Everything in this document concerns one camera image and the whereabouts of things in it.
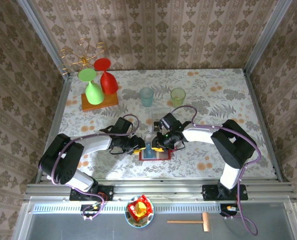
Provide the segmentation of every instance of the brown damask wallpaper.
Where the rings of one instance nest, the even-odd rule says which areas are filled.
[[[293,0],[251,80],[275,154],[297,194],[297,0]]]
[[[0,0],[0,240],[11,239],[62,85],[22,8]]]
[[[243,68],[277,0],[31,0],[59,51],[105,42],[111,69]],[[69,55],[66,61],[76,61]]]

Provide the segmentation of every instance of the wooden hammer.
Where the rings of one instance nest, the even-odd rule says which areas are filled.
[[[190,220],[167,220],[168,224],[203,224],[204,232],[211,231],[210,213],[203,212],[202,221],[190,221]]]

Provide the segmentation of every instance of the tabletop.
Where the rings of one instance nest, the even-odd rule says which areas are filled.
[[[152,110],[173,110],[171,90],[183,88],[186,91],[184,104],[198,110],[195,123],[221,126],[227,119],[233,119],[255,140],[262,159],[246,170],[245,177],[276,179],[241,69],[132,70],[110,73],[115,76],[119,86],[119,104],[87,112],[82,111],[81,101],[87,83],[81,82],[77,73],[73,73],[59,133],[72,138],[88,135],[114,125],[118,117],[134,114],[140,121],[136,135],[150,141],[153,137]],[[101,75],[98,72],[95,83],[100,84]],[[139,92],[143,87],[154,90],[151,107],[142,106]],[[183,123],[191,120],[193,114],[192,109],[181,108],[174,116]],[[135,119],[127,119],[137,125]],[[257,153],[254,152],[250,160],[256,157]],[[140,161],[138,155],[111,155],[107,150],[82,156],[78,168],[96,179],[218,179],[224,165],[213,144],[189,142],[185,149],[172,153],[171,160]]]

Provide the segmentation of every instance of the red toy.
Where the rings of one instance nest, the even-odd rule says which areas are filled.
[[[98,71],[104,71],[100,78],[100,85],[105,94],[115,94],[118,89],[118,83],[116,78],[107,72],[107,69],[111,66],[111,61],[107,58],[100,58],[95,61],[94,68]]]
[[[139,214],[136,212],[136,205],[139,202],[144,203],[146,206],[146,213],[141,216],[139,216]],[[145,195],[140,196],[136,201],[127,205],[127,209],[136,222],[139,222],[141,219],[143,219],[146,216],[148,216],[149,214],[153,213],[152,205]]]

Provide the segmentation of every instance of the plastic cup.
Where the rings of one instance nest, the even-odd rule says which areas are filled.
[[[185,91],[182,88],[174,88],[170,92],[170,97],[172,99],[173,107],[177,108],[179,106],[182,106],[186,95],[187,94],[185,93]]]
[[[150,107],[153,103],[154,91],[152,88],[144,87],[139,91],[139,98],[144,107]]]

